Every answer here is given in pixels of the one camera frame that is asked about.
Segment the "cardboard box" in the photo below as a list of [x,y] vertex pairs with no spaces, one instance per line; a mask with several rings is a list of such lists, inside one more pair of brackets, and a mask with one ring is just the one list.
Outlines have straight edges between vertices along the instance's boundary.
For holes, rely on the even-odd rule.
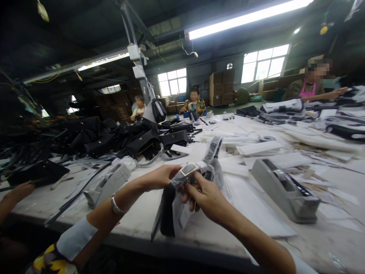
[[215,84],[209,87],[209,95],[217,96],[224,94],[224,84]]
[[233,93],[226,93],[222,95],[221,105],[229,105],[233,103]]
[[209,77],[209,85],[221,84],[222,83],[222,76],[223,76],[222,72],[214,72]]
[[232,83],[235,81],[236,70],[234,68],[223,72],[222,83]]
[[224,93],[232,93],[232,92],[233,92],[233,83],[225,83]]
[[271,90],[271,91],[264,91],[263,93],[262,93],[262,98],[264,99],[264,100],[272,100],[272,99],[274,99],[274,93],[275,93],[275,89],[274,90]]
[[221,105],[221,98],[222,96],[221,95],[211,95],[210,96],[210,105],[211,106],[217,106],[217,105]]
[[174,105],[174,106],[168,106],[167,107],[167,111],[168,111],[168,113],[177,112],[176,105]]

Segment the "wire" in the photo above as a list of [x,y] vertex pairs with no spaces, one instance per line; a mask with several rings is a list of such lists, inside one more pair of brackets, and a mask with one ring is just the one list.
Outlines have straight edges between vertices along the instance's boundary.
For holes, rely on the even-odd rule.
[[191,54],[194,53],[195,56],[198,57],[198,54],[194,51],[194,42],[193,41],[191,41],[191,44],[192,44],[192,52],[191,53],[187,53],[187,51],[184,49],[183,42],[181,41],[181,34],[179,35],[179,40],[180,40],[181,47],[185,51],[186,55],[191,55]]

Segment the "paper sheet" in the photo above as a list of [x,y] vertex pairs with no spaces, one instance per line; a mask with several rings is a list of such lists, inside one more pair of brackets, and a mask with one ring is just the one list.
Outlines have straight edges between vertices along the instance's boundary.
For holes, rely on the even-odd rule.
[[328,222],[331,223],[331,224],[342,226],[344,228],[354,230],[354,231],[358,231],[358,232],[362,232],[362,233],[364,232],[364,231],[362,231],[362,229],[360,227],[358,227],[351,220],[329,220]]
[[345,199],[345,200],[347,200],[347,201],[349,201],[349,202],[357,205],[357,206],[360,205],[359,200],[355,196],[353,196],[353,195],[350,195],[348,193],[345,193],[345,192],[343,192],[341,190],[338,190],[337,188],[333,188],[333,187],[329,187],[328,188],[328,191],[331,192],[331,193],[333,193],[334,195],[336,195],[338,197],[341,197],[341,198],[343,198],[343,199]]
[[326,219],[354,219],[345,210],[335,207],[334,205],[320,203],[318,210]]

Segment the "silver bracelet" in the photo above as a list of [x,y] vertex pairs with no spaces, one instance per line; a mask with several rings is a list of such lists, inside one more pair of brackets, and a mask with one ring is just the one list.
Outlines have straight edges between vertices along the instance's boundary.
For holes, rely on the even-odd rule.
[[115,194],[113,194],[113,196],[111,197],[111,208],[114,211],[115,214],[119,215],[119,216],[124,216],[128,211],[122,211],[117,204],[115,203],[114,200],[114,196]]

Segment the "fluorescent light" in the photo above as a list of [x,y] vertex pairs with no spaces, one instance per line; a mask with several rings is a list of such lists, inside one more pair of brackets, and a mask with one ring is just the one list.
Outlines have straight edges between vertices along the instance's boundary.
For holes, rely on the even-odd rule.
[[286,13],[288,11],[297,10],[300,8],[304,8],[312,3],[314,0],[293,0],[290,2],[286,2],[284,4],[280,4],[277,6],[273,6],[271,8],[266,8],[264,10],[260,10],[254,13],[249,13],[237,18],[233,18],[224,22],[220,22],[214,25],[210,25],[207,27],[203,27],[201,29],[193,30],[189,32],[190,40],[200,38],[209,34],[213,34],[216,32],[220,32],[223,30],[227,30],[233,27],[245,25],[248,23],[252,23],[261,19],[269,18],[275,15],[279,15],[282,13]]
[[129,53],[117,54],[117,55],[109,57],[109,58],[105,58],[105,59],[101,59],[101,60],[92,62],[89,65],[84,65],[84,66],[78,68],[77,70],[78,71],[87,70],[87,69],[90,69],[92,67],[97,67],[97,66],[100,66],[100,65],[103,65],[103,64],[106,64],[106,63],[109,63],[109,62],[113,62],[115,60],[119,60],[119,59],[122,59],[122,58],[125,58],[125,57],[128,57],[128,56],[129,56]]

